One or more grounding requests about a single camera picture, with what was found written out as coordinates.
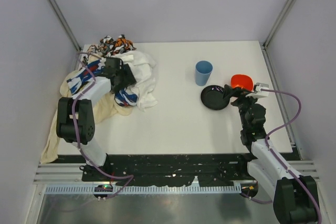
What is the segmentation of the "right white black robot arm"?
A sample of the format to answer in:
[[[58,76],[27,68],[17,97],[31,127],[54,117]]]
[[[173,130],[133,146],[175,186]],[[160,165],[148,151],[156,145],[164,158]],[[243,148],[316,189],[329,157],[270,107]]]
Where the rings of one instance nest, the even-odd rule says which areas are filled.
[[[264,86],[251,92],[224,86],[223,100],[238,108],[242,124],[240,138],[252,160],[247,171],[267,192],[279,223],[321,223],[317,183],[312,176],[304,176],[291,166],[276,150],[270,133],[264,129],[266,109],[258,104]]]

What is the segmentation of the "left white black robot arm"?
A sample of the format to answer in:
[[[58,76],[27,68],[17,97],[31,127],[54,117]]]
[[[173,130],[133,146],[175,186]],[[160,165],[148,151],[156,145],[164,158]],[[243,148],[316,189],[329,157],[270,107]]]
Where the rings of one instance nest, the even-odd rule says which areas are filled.
[[[117,92],[136,83],[132,70],[120,58],[102,57],[83,63],[66,83],[70,96],[58,101],[56,134],[73,144],[88,166],[107,172],[111,165],[95,140],[95,120],[98,112],[108,115],[112,111]]]

